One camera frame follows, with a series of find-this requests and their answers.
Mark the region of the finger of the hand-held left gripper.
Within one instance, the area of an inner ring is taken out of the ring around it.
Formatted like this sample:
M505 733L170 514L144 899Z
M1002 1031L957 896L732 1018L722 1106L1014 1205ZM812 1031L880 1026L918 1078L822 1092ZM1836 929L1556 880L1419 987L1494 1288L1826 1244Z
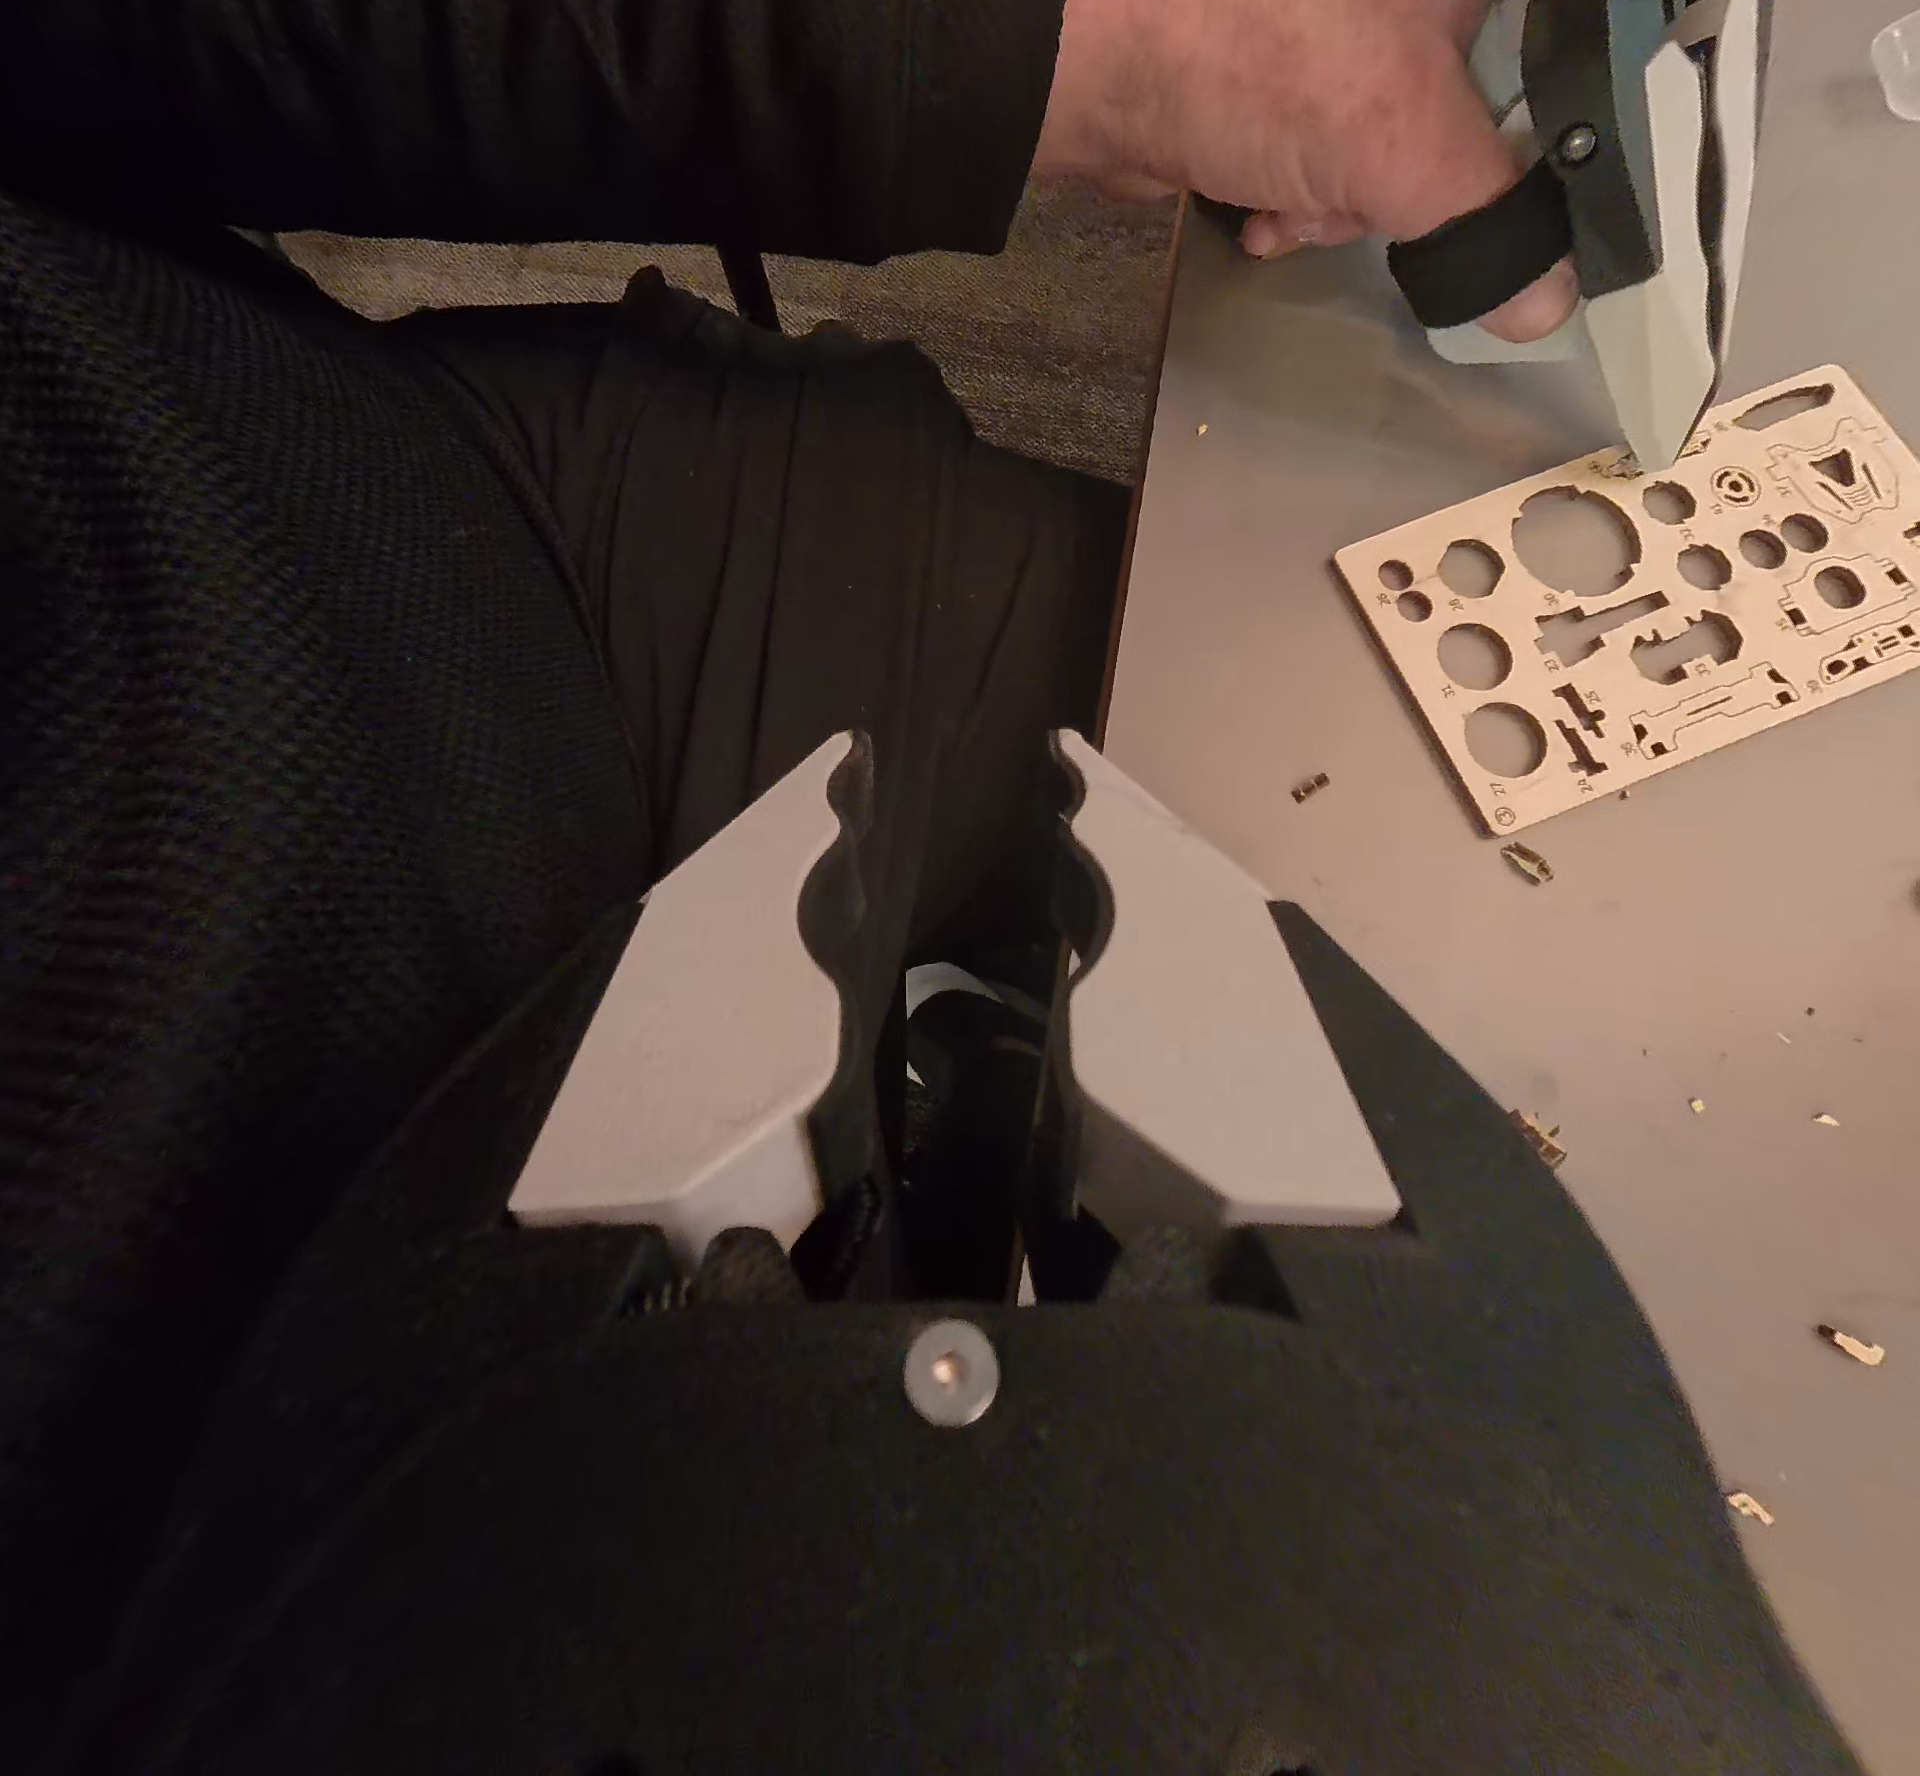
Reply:
M1645 76L1660 261L1640 285L1589 300L1589 335L1622 440L1643 475L1672 468L1716 393L1712 268L1700 229L1709 137L1696 62L1662 48Z
M1700 89L1696 212L1712 389L1725 378L1748 248L1770 20L1773 0L1702 0L1689 12L1689 58Z

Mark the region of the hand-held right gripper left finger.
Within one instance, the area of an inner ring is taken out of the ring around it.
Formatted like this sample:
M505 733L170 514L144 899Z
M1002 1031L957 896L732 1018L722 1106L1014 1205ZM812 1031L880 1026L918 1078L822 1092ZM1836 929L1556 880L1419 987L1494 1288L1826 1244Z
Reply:
M518 1227L800 1237L873 1174L873 794L870 738L835 733L654 884L511 1192Z

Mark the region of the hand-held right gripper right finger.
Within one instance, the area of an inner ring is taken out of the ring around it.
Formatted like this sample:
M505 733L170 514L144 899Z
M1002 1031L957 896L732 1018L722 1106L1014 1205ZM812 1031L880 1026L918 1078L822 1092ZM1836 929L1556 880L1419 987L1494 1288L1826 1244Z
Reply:
M1402 1196L1269 891L1080 733L1048 749L1067 1213L1108 1237L1389 1227Z

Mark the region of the wooden parts sheet round holes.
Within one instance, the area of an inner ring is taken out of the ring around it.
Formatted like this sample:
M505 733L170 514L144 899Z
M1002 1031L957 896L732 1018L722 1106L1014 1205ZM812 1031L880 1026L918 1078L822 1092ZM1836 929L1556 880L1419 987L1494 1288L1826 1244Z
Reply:
M1918 462L1838 366L1344 546L1481 829L1514 838L1916 673Z

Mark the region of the person's left forearm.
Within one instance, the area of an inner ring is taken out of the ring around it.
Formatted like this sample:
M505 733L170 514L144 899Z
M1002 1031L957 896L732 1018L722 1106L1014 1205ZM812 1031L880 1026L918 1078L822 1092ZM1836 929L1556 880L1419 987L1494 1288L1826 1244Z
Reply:
M1067 0L3 0L4 191L139 229L1002 248Z

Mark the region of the person's left hand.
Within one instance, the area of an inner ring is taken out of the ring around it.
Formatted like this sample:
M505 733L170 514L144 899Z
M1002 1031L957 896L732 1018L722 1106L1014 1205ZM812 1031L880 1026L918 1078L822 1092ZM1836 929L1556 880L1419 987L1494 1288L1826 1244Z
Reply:
M1244 208L1259 259L1402 244L1523 163L1471 74L1494 0L1064 0L1031 176Z

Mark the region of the person's black clothing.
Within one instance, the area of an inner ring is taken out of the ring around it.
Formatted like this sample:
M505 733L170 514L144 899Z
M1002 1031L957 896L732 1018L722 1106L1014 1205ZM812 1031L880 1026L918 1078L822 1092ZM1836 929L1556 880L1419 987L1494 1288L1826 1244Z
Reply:
M4 1773L294 1256L616 906L855 730L862 1013L1041 931L1124 541L918 348L4 202Z

